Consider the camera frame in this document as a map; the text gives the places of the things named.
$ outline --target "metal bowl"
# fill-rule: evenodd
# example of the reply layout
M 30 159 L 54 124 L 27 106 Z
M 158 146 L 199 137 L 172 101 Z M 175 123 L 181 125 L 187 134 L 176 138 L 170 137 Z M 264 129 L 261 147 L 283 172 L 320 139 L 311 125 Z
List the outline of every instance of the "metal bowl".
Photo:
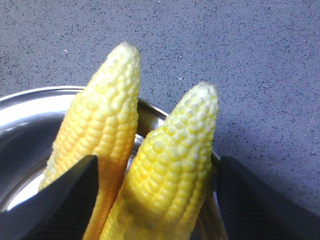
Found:
M 45 87 L 0 98 L 0 212 L 36 194 L 60 124 L 75 95 L 84 88 Z M 138 114 L 138 130 L 128 167 L 147 133 L 158 128 L 167 117 L 167 113 L 141 99 Z M 212 154 L 212 160 L 216 162 L 218 157 Z M 219 226 L 214 219 L 219 221 L 219 216 L 211 214 L 212 207 L 217 205 L 212 204 L 215 205 L 212 197 L 206 200 L 192 240 L 224 239 L 220 235 L 213 238 L 208 233 L 208 229 L 210 232 Z

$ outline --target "corn on the cob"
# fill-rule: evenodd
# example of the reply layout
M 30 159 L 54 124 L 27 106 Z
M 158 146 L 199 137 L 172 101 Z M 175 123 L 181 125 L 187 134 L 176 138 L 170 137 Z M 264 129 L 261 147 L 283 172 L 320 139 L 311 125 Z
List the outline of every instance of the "corn on the cob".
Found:
M 100 240 L 190 238 L 208 190 L 217 113 L 215 86 L 201 82 L 146 136 Z
M 61 124 L 43 189 L 85 155 L 98 156 L 99 190 L 83 239 L 98 239 L 118 194 L 138 126 L 140 54 L 123 42 L 78 93 Z

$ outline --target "granite surface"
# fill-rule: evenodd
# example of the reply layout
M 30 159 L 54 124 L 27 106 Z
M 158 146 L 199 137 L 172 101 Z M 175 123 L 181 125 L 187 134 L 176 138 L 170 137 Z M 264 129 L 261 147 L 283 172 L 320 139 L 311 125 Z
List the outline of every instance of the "granite surface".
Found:
M 84 86 L 129 41 L 142 99 L 170 112 L 216 83 L 215 151 L 320 215 L 319 0 L 66 2 L 0 2 L 0 97 Z

